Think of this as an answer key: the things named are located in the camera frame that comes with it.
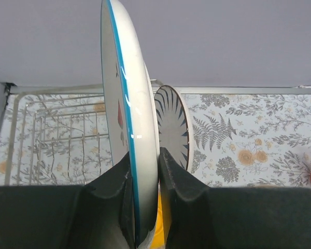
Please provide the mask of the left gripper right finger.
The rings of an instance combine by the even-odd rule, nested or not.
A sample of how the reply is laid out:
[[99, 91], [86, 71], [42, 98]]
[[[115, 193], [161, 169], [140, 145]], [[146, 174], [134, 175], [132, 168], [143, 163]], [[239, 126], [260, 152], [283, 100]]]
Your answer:
[[159, 159], [166, 248], [311, 248], [310, 188], [209, 187]]

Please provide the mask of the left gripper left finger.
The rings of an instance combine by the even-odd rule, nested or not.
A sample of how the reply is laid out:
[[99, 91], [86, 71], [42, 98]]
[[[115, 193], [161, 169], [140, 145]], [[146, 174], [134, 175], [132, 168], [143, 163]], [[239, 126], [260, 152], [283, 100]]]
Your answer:
[[0, 248], [134, 248], [130, 158], [86, 185], [0, 186]]

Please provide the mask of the yellow orange bowl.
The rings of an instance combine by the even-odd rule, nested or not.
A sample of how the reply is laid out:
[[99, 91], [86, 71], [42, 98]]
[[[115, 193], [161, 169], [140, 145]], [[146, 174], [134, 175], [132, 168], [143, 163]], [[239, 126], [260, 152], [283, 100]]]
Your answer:
[[158, 193], [158, 210], [157, 210], [157, 221], [155, 226], [155, 232], [151, 241], [151, 244], [147, 247], [150, 249], [165, 248], [165, 234], [163, 224], [163, 210], [161, 194]]

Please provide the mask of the white teal rimmed plate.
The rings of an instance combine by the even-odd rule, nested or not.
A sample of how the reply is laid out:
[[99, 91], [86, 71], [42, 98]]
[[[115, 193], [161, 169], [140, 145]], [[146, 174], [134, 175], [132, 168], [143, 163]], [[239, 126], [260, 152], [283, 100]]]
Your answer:
[[133, 22], [119, 1], [102, 2], [100, 34], [112, 162], [130, 158], [135, 246], [147, 248], [158, 209], [159, 139], [152, 87]]

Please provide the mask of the white black striped plate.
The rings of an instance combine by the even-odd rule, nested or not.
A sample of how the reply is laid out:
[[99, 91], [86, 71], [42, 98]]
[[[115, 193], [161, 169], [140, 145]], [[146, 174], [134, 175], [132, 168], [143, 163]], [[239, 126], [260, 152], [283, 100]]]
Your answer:
[[161, 86], [154, 95], [160, 146], [187, 171], [193, 164], [193, 128], [189, 109], [175, 88]]

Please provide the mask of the floral table mat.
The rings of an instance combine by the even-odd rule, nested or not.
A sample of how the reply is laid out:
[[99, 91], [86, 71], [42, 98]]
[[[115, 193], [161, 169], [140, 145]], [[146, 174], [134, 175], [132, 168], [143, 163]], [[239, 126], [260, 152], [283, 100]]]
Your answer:
[[[183, 92], [193, 125], [191, 173], [211, 187], [310, 187], [311, 94]], [[0, 132], [4, 184], [14, 96]]]

